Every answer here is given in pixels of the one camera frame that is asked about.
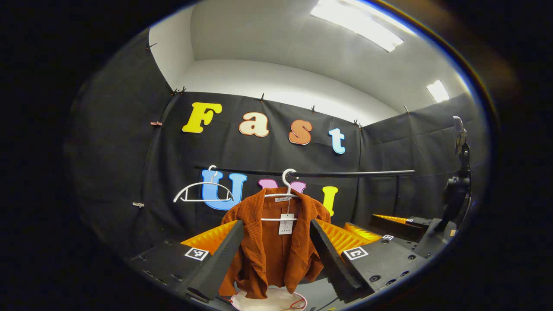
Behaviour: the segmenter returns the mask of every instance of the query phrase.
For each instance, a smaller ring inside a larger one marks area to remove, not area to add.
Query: black fabric curtain
[[[323,203],[323,188],[338,188],[333,224],[346,221],[366,226],[371,214],[438,217],[441,191],[458,169],[453,153],[453,115],[463,119],[471,146],[473,193],[478,197],[487,180],[489,137],[483,114],[469,97],[405,113],[365,126],[312,113],[309,109],[245,96],[184,92],[171,89],[146,50],[149,29],[135,36],[83,84],[72,106],[64,152],[75,185],[83,222],[124,257],[162,242],[183,239],[220,224],[225,209],[206,203],[173,202],[183,187],[201,182],[202,169],[359,172],[415,169],[414,176],[391,178],[300,178],[303,193]],[[201,133],[187,133],[194,102],[219,103]],[[268,118],[265,137],[244,135],[238,126],[247,112]],[[292,144],[288,133],[295,120],[312,124],[307,145]],[[150,123],[159,121],[160,127]],[[336,153],[329,130],[339,128],[346,151]],[[260,179],[281,176],[233,175],[220,172],[218,182],[229,189],[241,183],[239,199],[261,190]],[[226,192],[219,187],[218,197]],[[202,187],[189,192],[202,197]],[[144,207],[133,205],[142,203]]]

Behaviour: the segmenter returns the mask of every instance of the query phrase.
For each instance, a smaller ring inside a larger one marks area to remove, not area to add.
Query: white hanger
[[[299,198],[299,196],[291,193],[291,185],[286,181],[286,175],[290,172],[295,172],[295,169],[287,169],[282,173],[282,182],[288,187],[288,191],[286,193],[275,193],[275,194],[267,194],[265,195],[266,198],[274,197],[274,196],[289,196],[292,198]],[[290,201],[288,201],[288,212],[290,212]],[[282,218],[261,218],[263,221],[290,221],[290,220],[298,220],[297,218],[290,218],[290,219],[282,219]]]
[[[211,171],[211,168],[217,168],[215,165],[212,165],[210,166],[207,170]],[[232,196],[232,192],[225,186],[223,185],[219,185],[219,184],[216,184],[213,182],[213,177],[215,177],[215,175],[217,175],[217,171],[214,170],[215,174],[213,174],[213,176],[211,177],[211,180],[209,183],[207,182],[203,182],[203,183],[195,183],[195,184],[191,184],[191,185],[188,185],[186,187],[184,187],[181,191],[179,191],[179,193],[177,193],[177,195],[175,196],[175,198],[173,199],[173,202],[176,202],[176,200],[180,197],[180,195],[184,192],[184,199],[183,198],[180,198],[183,202],[218,202],[218,201],[229,201],[230,198],[228,197],[228,195],[231,196],[232,200],[234,201],[234,196]],[[192,186],[195,186],[195,185],[201,185],[201,184],[210,184],[210,185],[217,185],[217,186],[220,186],[220,187],[223,187],[225,190],[227,190],[227,198],[226,199],[219,199],[219,200],[189,200],[188,199],[188,188],[192,187]]]

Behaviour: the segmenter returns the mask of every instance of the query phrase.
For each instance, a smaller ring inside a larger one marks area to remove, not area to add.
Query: orange jacket
[[[317,200],[298,193],[299,198],[275,202],[265,194],[286,193],[286,188],[265,188],[245,198],[223,217],[221,225],[240,219],[244,223],[244,238],[219,288],[222,296],[234,295],[234,281],[247,292],[246,297],[266,299],[267,286],[286,286],[293,293],[298,283],[306,278],[313,282],[322,270],[319,254],[309,238],[311,219],[330,222],[330,213]],[[280,218],[290,214],[294,221],[292,234],[279,235],[280,221],[261,221],[261,218]]]

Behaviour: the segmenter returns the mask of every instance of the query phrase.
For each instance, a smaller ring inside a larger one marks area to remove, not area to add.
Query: yellow letter
[[[244,121],[238,126],[240,133],[244,135],[256,135],[257,137],[265,137],[269,134],[267,129],[267,123],[269,120],[267,116],[260,112],[248,112],[243,117]]]
[[[206,102],[195,102],[192,104],[192,113],[190,114],[190,119],[188,123],[182,127],[183,132],[190,133],[201,133],[204,128],[201,127],[201,121],[204,121],[204,125],[211,123],[213,119],[213,111],[215,113],[221,113],[223,111],[223,106],[220,103],[206,103]]]
[[[338,192],[338,188],[334,186],[326,186],[322,188],[322,192],[325,194],[325,198],[322,201],[322,204],[330,212],[330,216],[334,215],[332,206],[334,205],[334,196]]]

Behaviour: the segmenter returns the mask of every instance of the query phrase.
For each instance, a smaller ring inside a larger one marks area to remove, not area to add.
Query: blue letter u
[[[202,170],[202,178],[204,179],[204,183],[209,182],[212,176],[213,171],[209,171],[207,169]],[[223,173],[218,171],[215,177],[213,177],[213,182],[218,184],[221,178],[223,178]],[[244,184],[244,181],[248,180],[248,177],[244,174],[232,173],[228,176],[228,178],[232,180],[232,196],[234,197],[234,200],[230,199],[229,201],[204,202],[205,204],[216,210],[227,211],[242,201],[242,185]],[[202,200],[219,200],[219,197],[217,196],[218,188],[219,186],[217,185],[202,185]]]

